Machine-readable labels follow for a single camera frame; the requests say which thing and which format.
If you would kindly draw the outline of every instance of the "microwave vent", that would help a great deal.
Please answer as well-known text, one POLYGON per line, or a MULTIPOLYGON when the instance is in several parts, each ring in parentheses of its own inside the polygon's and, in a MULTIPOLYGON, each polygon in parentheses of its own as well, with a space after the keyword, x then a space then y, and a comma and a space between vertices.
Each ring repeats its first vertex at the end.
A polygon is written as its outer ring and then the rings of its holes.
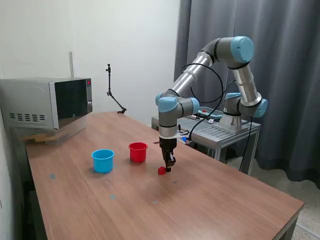
POLYGON ((9 117, 18 122, 43 122, 46 121, 47 117, 43 114, 30 114, 30 113, 9 113, 9 117))

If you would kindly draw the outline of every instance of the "robotic arm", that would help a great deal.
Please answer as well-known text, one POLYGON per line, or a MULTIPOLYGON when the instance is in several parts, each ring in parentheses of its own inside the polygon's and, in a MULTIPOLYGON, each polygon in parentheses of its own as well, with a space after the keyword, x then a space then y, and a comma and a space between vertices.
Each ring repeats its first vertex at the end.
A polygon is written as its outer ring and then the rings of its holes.
MULTIPOLYGON (((208 43, 192 63, 210 67, 215 62, 225 62, 232 70, 239 92, 227 93, 224 100, 221 128, 237 131, 242 127, 241 114, 260 118, 266 112, 268 101, 257 92, 249 62, 254 55, 254 44, 246 36, 217 38, 208 43)), ((195 114, 199 102, 193 97, 183 98, 183 94, 196 83, 197 77, 205 70, 201 65, 190 65, 174 86, 155 98, 159 116, 159 142, 166 171, 175 164, 174 148, 177 146, 177 120, 195 114)))

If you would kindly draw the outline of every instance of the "white wall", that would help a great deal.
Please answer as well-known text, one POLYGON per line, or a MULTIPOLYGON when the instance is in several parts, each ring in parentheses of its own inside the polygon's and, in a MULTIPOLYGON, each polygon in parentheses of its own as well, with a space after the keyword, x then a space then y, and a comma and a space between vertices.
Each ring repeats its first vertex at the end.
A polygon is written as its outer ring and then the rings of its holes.
POLYGON ((92 78, 94 112, 120 110, 151 124, 155 97, 174 81, 179 0, 71 0, 74 73, 92 78))
POLYGON ((0 112, 0 239, 21 237, 22 188, 0 112))
POLYGON ((65 0, 0 1, 3 78, 70 76, 72 29, 65 0))

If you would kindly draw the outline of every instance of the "microwave door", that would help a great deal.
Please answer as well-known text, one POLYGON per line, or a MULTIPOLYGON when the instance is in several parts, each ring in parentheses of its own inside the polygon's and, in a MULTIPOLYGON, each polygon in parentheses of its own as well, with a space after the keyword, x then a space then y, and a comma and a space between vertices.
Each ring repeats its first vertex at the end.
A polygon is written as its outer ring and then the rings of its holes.
POLYGON ((54 82, 54 91, 59 129, 88 114, 86 79, 54 82))

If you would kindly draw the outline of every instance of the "blue joint cap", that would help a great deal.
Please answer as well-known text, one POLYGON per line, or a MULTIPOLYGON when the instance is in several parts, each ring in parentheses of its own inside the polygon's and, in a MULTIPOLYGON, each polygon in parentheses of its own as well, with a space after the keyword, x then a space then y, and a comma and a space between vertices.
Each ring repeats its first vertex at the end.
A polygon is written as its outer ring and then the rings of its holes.
POLYGON ((253 117, 254 118, 261 118, 265 114, 267 107, 268 107, 268 100, 263 98, 261 100, 258 108, 256 109, 253 117))
POLYGON ((230 43, 230 51, 237 62, 245 64, 254 56, 254 43, 247 36, 236 36, 230 43))
POLYGON ((238 97, 238 96, 241 96, 241 93, 240 93, 240 92, 228 92, 228 93, 225 95, 225 98, 224 98, 224 99, 231 99, 231 98, 238 97))
POLYGON ((158 106, 158 102, 159 102, 159 99, 161 98, 161 95, 163 94, 163 92, 159 93, 156 97, 155 97, 155 105, 158 106))
POLYGON ((170 112, 175 109, 178 105, 178 101, 173 96, 161 97, 158 101, 158 111, 159 113, 170 112))
POLYGON ((199 101, 197 99, 195 99, 194 97, 190 97, 192 104, 193 104, 193 111, 192 114, 196 114, 199 111, 200 108, 200 104, 199 101))

